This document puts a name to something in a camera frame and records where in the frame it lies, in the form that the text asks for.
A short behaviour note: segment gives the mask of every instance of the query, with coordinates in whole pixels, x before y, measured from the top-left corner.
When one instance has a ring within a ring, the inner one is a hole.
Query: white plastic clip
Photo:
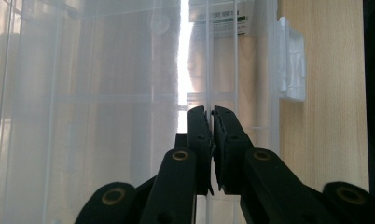
[[[289,27],[282,17],[277,21],[277,75],[281,98],[306,98],[306,60],[303,35]]]

